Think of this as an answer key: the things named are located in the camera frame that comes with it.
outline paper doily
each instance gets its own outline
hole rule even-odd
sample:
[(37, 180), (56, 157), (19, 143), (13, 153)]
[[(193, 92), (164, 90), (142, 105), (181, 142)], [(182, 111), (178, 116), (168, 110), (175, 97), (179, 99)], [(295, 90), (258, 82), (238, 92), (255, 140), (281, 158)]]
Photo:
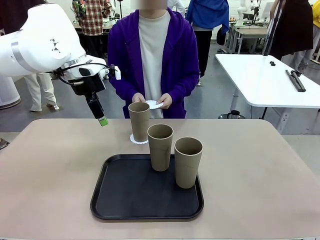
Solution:
[(139, 145), (141, 145), (141, 144), (147, 144), (149, 141), (147, 140), (147, 141), (143, 141), (143, 142), (138, 142), (138, 141), (136, 141), (135, 139), (134, 139), (134, 134), (132, 133), (131, 134), (131, 136), (130, 136), (130, 140), (131, 140), (131, 142), (133, 142), (134, 144), (139, 144)]
[(149, 104), (150, 109), (159, 109), (164, 105), (163, 102), (157, 105), (157, 101), (154, 100), (148, 100), (146, 103)]

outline white paper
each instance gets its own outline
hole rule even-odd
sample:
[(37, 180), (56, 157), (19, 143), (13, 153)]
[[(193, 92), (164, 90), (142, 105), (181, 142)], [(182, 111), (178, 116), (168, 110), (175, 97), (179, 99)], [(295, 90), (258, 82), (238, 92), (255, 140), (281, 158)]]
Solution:
[(149, 104), (150, 109), (159, 109), (164, 105), (163, 102), (157, 105), (157, 101), (154, 100), (148, 100), (146, 103)]

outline table leg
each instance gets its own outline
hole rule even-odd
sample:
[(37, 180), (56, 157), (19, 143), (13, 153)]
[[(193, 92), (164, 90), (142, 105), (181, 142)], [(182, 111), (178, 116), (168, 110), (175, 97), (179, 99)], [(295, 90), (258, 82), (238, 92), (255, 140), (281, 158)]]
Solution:
[(230, 49), (231, 37), (232, 37), (232, 29), (229, 28), (228, 36), (227, 36), (227, 39), (225, 40), (225, 43), (224, 43), (224, 50), (226, 50), (226, 51), (228, 51)]
[(267, 110), (268, 110), (268, 108), (267, 108), (267, 107), (265, 107), (265, 108), (264, 108), (264, 111), (263, 111), (263, 114), (262, 114), (262, 117), (261, 117), (260, 119), (262, 119), (262, 120), (264, 120), (264, 119), (265, 119), (265, 116), (266, 116)]
[(242, 40), (244, 39), (244, 35), (239, 33), (239, 49), (238, 54), (240, 54), (241, 46), (242, 46)]
[(239, 33), (237, 31), (234, 31), (233, 34), (233, 44), (232, 44), (232, 50), (231, 53), (234, 54), (236, 52), (237, 42), (238, 42), (238, 36)]
[(234, 93), (233, 93), (232, 102), (231, 102), (230, 111), (236, 110), (238, 97), (239, 97), (239, 90), (238, 90), (238, 88), (235, 88)]
[(287, 124), (287, 120), (289, 119), (289, 115), (292, 111), (292, 108), (285, 108), (283, 113), (281, 114), (281, 117), (276, 125), (276, 129), (280, 134), (282, 134), (283, 130), (285, 129), (285, 126)]
[(254, 40), (254, 42), (253, 42), (252, 48), (249, 51), (250, 54), (254, 54), (255, 53), (255, 50), (256, 50), (256, 47), (257, 47), (257, 43), (258, 43), (258, 38), (256, 38)]

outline black dress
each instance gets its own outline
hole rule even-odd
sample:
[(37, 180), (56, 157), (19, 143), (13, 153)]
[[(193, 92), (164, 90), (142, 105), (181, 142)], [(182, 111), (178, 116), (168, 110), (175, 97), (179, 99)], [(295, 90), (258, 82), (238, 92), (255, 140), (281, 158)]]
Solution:
[(270, 55), (281, 60), (285, 55), (312, 48), (312, 7), (308, 0), (286, 0), (274, 32)]
[(5, 34), (18, 31), (27, 21), (28, 10), (44, 0), (0, 0), (0, 22)]

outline cable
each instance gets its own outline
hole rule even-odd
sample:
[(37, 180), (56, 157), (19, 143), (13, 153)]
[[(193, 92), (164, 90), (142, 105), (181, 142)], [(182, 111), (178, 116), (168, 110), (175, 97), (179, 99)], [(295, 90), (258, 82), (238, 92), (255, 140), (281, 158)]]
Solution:
[(84, 84), (84, 81), (68, 82), (68, 81), (62, 79), (62, 77), (60, 77), (60, 76), (58, 76), (58, 78), (60, 79), (61, 82), (65, 83), (65, 84), (68, 84), (70, 86), (78, 86), (78, 85)]
[(89, 63), (82, 63), (82, 64), (79, 64), (79, 65), (74, 65), (74, 66), (70, 66), (70, 67), (64, 68), (64, 69), (62, 69), (62, 72), (67, 71), (69, 69), (74, 69), (76, 67), (85, 66), (85, 65), (101, 65), (101, 66), (107, 67), (109, 69), (113, 69), (112, 67), (110, 67), (110, 66), (108, 66), (106, 64), (103, 64), (103, 63), (94, 63), (94, 62), (91, 63), (91, 62), (89, 62)]

